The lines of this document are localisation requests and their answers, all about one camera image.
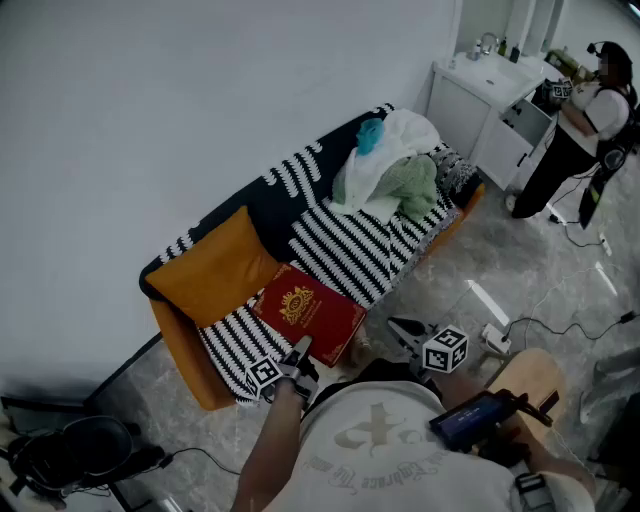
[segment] book cover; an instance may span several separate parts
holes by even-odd
[[[310,335],[310,355],[332,367],[367,311],[285,263],[265,287],[253,312],[292,344]]]

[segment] white cloth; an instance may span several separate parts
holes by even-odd
[[[589,119],[596,134],[587,137],[571,124],[564,113],[558,115],[558,126],[591,156],[596,156],[598,141],[611,140],[629,119],[629,103],[622,93],[611,89],[600,91],[601,88],[599,82],[579,84],[573,88],[570,98],[571,103]]]
[[[290,481],[266,510],[521,512],[514,476],[448,451],[428,428],[444,409],[412,382],[363,382],[318,405],[302,422]],[[557,512],[594,512],[577,481],[545,475]]]
[[[401,158],[432,151],[440,142],[438,131],[427,118],[410,110],[394,110],[385,117],[383,123],[382,138],[369,154],[356,154],[357,147],[351,150],[343,166],[345,204],[332,202],[329,205],[332,211],[350,215],[363,209],[389,167]],[[386,224],[398,204],[399,201],[379,202],[370,211],[375,212],[371,214]]]

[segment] hand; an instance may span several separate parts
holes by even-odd
[[[276,382],[275,400],[292,401],[295,405],[299,404],[300,407],[304,405],[304,398],[296,393],[295,383],[293,380],[286,377],[283,377]]]

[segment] marble floor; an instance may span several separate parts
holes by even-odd
[[[394,341],[385,326],[389,315],[409,313],[430,323],[451,323],[471,337],[467,360],[471,365],[480,353],[477,343],[484,325],[490,322],[502,329],[500,320],[504,321],[504,316],[513,321],[534,312],[536,318],[556,330],[580,322],[588,333],[598,335],[627,311],[640,311],[640,205],[636,204],[640,180],[635,177],[638,167],[634,159],[627,167],[610,183],[591,226],[584,232],[570,227],[572,237],[580,243],[595,242],[598,232],[604,231],[613,250],[611,257],[602,247],[572,245],[561,226],[548,222],[548,211],[525,221],[512,220],[503,208],[503,193],[486,180],[486,197],[453,239],[423,261],[369,313],[365,323],[368,335],[377,340],[376,346],[393,352]],[[575,184],[569,180],[556,197]],[[577,217],[584,185],[586,182],[556,205],[567,220]],[[595,268],[598,262],[602,272]],[[487,303],[480,289],[495,304]],[[511,332],[516,350],[525,347],[526,327],[527,322],[522,322]],[[569,389],[567,410],[556,424],[559,435],[549,436],[549,447],[571,457],[568,447],[584,459],[601,440],[620,403],[596,409],[591,421],[582,425],[578,397],[590,384],[597,358],[640,346],[640,320],[617,326],[595,342],[578,329],[556,336],[533,324],[527,343],[554,355]],[[268,410],[265,403],[212,413],[201,410],[162,342],[101,393],[96,405],[122,420],[140,423],[146,438],[166,451],[201,447],[233,469],[242,467]],[[180,454],[164,470],[119,484],[132,507],[149,497],[172,496],[182,510],[200,512],[228,510],[235,486],[236,477],[223,473],[198,452]]]

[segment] person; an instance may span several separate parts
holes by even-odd
[[[611,140],[625,126],[637,102],[632,62],[616,43],[599,53],[599,81],[579,84],[558,113],[553,142],[521,194],[509,194],[505,205],[516,219],[542,211],[560,185],[588,172],[597,163],[598,142]]]
[[[408,364],[376,359],[354,381],[320,393],[300,423],[303,399],[280,379],[232,511],[527,510],[506,467],[448,451],[429,430],[431,419],[482,388],[457,372],[432,380],[437,388]],[[529,469],[544,475],[557,512],[595,510],[585,469],[552,456],[518,415],[503,428],[528,444]]]

